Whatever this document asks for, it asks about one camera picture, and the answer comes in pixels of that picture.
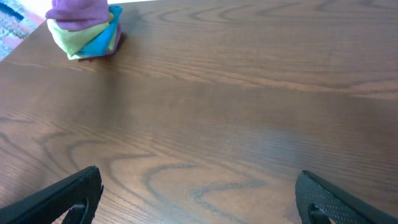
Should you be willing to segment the blue folded cloth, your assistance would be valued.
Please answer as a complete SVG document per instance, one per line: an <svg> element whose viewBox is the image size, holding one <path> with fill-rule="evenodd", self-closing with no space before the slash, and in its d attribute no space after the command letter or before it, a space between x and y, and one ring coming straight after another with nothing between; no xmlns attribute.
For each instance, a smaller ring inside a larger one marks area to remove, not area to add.
<svg viewBox="0 0 398 224"><path fill-rule="evenodd" d="M113 54L119 44L121 37L121 28L119 25L119 18L123 12L121 6L110 6L108 7L109 12L114 18L109 23L102 33L95 37L91 42L86 44L76 55L77 59L91 58L91 57L102 57Z"/></svg>

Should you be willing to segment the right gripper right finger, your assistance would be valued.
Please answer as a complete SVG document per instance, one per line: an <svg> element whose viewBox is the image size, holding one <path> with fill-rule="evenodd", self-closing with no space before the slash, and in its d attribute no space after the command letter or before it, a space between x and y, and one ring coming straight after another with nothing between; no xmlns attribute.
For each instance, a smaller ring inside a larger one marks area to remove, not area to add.
<svg viewBox="0 0 398 224"><path fill-rule="evenodd" d="M393 217L349 194L313 172L303 170L295 183L302 223L397 224Z"/></svg>

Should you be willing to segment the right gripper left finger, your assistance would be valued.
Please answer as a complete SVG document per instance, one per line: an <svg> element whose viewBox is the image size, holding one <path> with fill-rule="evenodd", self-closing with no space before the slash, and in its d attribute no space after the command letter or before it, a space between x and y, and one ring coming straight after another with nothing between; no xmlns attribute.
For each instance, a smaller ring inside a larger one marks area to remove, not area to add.
<svg viewBox="0 0 398 224"><path fill-rule="evenodd" d="M1 209L1 223L91 224L103 193L100 170L89 166Z"/></svg>

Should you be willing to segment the green folded cloth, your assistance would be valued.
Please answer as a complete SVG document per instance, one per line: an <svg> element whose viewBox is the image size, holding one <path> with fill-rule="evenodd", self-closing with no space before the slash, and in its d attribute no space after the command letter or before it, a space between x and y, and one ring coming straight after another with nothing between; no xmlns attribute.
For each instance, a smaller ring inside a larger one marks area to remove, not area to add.
<svg viewBox="0 0 398 224"><path fill-rule="evenodd" d="M109 27L114 19L113 14L108 14L105 23L98 24L80 31L69 31L61 29L55 19L47 19L47 27L52 34L55 43L67 54L69 60L94 57L88 53L81 53L81 50Z"/></svg>

